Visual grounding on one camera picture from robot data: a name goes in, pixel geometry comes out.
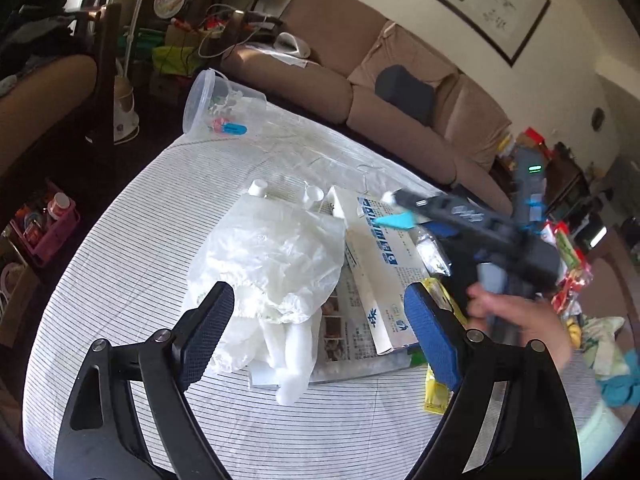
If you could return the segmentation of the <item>grey sleeve forearm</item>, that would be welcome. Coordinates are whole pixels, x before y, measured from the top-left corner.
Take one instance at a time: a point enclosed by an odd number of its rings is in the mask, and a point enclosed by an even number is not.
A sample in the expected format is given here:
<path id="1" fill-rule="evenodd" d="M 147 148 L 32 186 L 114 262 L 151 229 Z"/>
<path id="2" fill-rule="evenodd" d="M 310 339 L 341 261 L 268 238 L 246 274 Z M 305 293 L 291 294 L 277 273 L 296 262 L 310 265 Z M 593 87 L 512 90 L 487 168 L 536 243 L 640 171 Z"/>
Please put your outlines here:
<path id="1" fill-rule="evenodd" d="M 577 429 L 582 478 L 605 458 L 625 424 L 606 406 L 600 387 L 578 351 L 560 373 Z"/>

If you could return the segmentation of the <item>person right hand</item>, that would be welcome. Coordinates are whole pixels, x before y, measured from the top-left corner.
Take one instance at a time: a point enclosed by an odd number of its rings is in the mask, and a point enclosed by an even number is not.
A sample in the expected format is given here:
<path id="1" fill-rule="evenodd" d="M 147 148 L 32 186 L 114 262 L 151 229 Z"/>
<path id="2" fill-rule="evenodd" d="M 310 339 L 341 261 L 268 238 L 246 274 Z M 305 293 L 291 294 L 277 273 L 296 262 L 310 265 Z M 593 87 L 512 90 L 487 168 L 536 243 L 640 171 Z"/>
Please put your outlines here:
<path id="1" fill-rule="evenodd" d="M 470 286 L 466 293 L 469 296 L 466 307 L 469 328 L 488 334 L 489 318 L 502 318 L 520 329 L 522 346 L 532 339 L 542 341 L 559 372 L 572 359 L 570 335 L 546 300 L 496 295 L 485 290 L 480 283 Z"/>

